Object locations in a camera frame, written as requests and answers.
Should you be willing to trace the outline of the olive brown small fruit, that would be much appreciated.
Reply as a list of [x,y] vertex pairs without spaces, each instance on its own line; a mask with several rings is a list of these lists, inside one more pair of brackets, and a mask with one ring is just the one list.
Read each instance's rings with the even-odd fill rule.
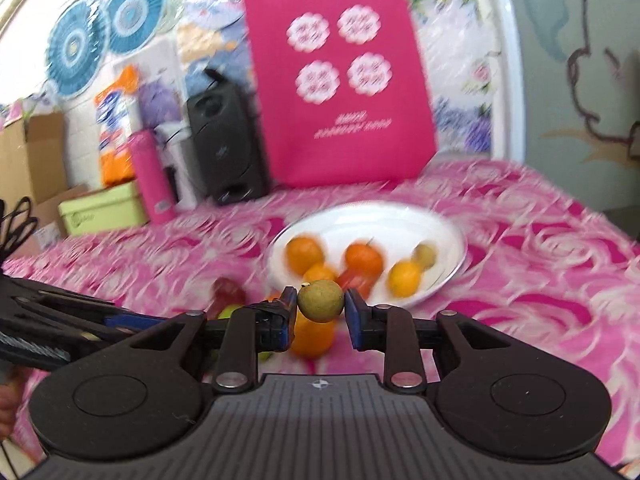
[[300,289],[297,303],[306,318],[316,323],[327,323],[342,313],[344,292],[334,281],[315,281]]

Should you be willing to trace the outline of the large orange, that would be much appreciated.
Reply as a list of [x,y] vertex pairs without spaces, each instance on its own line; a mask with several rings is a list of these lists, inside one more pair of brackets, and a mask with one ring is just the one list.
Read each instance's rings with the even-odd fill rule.
[[303,276],[315,264],[324,263],[326,256],[319,241],[310,235],[293,237],[285,246],[285,260],[288,268]]
[[317,323],[299,315],[295,321],[294,340],[290,345],[290,351],[301,359],[319,359],[332,348],[336,326],[337,320]]

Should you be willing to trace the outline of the green storage box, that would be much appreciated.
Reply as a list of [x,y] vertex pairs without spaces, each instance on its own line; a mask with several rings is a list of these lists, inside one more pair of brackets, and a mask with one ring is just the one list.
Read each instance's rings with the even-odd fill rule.
[[64,200],[58,205],[68,235],[117,231],[149,222],[136,181]]

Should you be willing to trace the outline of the cardboard box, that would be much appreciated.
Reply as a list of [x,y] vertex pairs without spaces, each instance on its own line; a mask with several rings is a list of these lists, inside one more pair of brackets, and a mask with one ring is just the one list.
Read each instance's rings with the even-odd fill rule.
[[68,184],[64,165],[65,119],[60,112],[18,118],[1,130],[1,198],[13,209],[24,196],[32,200],[38,228],[18,248],[17,257],[44,252],[67,237],[58,206],[88,192]]

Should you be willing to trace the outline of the dark red apple left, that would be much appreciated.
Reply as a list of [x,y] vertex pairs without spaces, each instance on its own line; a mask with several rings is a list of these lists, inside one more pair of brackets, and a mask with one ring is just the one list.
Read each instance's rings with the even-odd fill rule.
[[206,311],[208,318],[216,318],[221,312],[231,306],[245,306],[246,292],[232,278],[216,278],[210,290],[209,307]]

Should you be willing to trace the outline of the pink rose tablecloth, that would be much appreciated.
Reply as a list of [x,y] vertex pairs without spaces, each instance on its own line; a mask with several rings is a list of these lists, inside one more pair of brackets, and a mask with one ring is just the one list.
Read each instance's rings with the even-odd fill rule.
[[456,277],[416,308],[456,310],[573,362],[613,401],[598,452],[615,466],[639,459],[639,247],[536,171],[510,162],[434,162],[418,180],[275,192],[204,206],[162,226],[69,237],[9,274],[171,316],[206,309],[217,278],[251,300],[272,294],[270,242],[315,211],[360,200],[434,210],[468,242]]

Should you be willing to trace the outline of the pink thermos bottle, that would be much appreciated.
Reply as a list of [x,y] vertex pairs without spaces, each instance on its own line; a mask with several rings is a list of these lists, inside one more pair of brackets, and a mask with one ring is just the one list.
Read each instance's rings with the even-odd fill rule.
[[163,224],[176,218],[176,201],[160,154],[149,129],[133,133],[128,140],[137,186],[150,221]]

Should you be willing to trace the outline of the yellow orange far right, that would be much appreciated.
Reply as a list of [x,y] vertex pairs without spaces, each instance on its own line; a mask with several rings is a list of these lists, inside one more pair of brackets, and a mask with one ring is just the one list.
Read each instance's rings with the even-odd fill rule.
[[419,289],[421,278],[421,267],[411,259],[402,259],[388,271],[386,288],[395,298],[408,298]]

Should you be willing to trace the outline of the small tan longan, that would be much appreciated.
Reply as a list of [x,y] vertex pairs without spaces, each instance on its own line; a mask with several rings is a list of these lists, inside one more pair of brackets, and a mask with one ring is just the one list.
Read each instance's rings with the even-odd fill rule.
[[420,266],[422,271],[431,269],[437,261],[437,248],[430,243],[417,244],[413,249],[411,260]]

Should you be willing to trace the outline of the white round plate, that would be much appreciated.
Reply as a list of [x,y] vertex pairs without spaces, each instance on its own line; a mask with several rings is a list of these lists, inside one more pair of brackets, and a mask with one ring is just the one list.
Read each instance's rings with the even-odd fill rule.
[[297,235],[310,235],[320,243],[326,262],[344,266],[344,252],[353,242],[371,242],[382,252],[386,269],[411,256],[421,243],[436,250],[435,264],[426,270],[416,293],[396,298],[387,289],[382,275],[372,287],[371,304],[394,304],[411,309],[423,304],[448,284],[462,268],[468,244],[454,222],[423,207],[365,200],[315,212],[283,229],[269,244],[266,269],[272,286],[298,287],[303,279],[288,268],[285,246]]

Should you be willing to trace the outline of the orange white snack package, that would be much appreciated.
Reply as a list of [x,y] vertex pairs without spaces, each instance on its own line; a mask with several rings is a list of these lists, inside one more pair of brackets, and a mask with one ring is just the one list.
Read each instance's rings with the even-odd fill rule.
[[96,124],[100,128],[100,176],[104,188],[134,178],[128,141],[141,128],[138,88],[138,71],[132,64],[127,64],[114,82],[94,97]]

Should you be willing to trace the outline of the small red fruit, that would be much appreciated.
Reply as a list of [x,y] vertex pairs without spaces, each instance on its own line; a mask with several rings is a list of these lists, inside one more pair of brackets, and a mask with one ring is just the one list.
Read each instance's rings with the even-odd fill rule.
[[336,278],[343,290],[355,289],[363,300],[368,300],[376,283],[374,278],[347,269]]

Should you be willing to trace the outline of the orange middle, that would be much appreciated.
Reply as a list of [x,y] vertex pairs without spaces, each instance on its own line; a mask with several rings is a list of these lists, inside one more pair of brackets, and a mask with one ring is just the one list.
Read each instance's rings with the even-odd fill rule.
[[375,280],[385,268],[383,253],[372,242],[362,240],[353,242],[345,249],[344,263],[347,270]]

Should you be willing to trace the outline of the tangerine back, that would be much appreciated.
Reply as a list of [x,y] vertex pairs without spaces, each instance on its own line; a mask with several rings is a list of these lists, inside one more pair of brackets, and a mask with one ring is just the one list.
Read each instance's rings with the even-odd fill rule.
[[337,279],[337,270],[325,262],[313,264],[303,275],[304,283],[314,283],[318,281],[332,281]]

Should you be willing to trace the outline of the black loudspeaker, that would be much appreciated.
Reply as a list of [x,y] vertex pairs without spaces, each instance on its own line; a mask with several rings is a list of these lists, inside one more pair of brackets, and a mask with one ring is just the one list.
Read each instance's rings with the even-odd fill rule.
[[257,200],[270,181],[246,94],[208,68],[206,90],[186,100],[194,155],[206,195],[220,206]]

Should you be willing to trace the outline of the blue paper fan left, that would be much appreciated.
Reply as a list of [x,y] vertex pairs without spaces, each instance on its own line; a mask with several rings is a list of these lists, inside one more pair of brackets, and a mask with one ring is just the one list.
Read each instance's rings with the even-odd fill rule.
[[73,99],[96,79],[110,42],[110,21],[102,0],[75,0],[56,20],[47,50],[47,77],[58,95]]

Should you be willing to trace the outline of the blue paper fan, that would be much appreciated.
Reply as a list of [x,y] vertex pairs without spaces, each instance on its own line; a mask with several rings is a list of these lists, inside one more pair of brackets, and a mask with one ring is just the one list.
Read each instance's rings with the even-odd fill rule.
[[110,21],[102,0],[75,0],[56,20],[47,50],[47,77],[58,95],[73,99],[96,79],[110,42]]
[[125,55],[144,47],[156,34],[167,0],[108,0],[110,51]]

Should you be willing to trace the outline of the blue paper fan right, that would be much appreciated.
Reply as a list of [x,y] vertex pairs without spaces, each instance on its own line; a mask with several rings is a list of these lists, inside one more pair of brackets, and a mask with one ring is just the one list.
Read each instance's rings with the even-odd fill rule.
[[125,55],[144,47],[156,34],[167,0],[108,0],[110,51]]

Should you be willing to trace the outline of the pink tote bag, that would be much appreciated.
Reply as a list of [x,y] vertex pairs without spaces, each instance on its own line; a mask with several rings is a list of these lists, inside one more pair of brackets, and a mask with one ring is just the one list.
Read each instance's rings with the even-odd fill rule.
[[260,128],[287,188],[417,177],[436,129],[407,0],[244,0]]

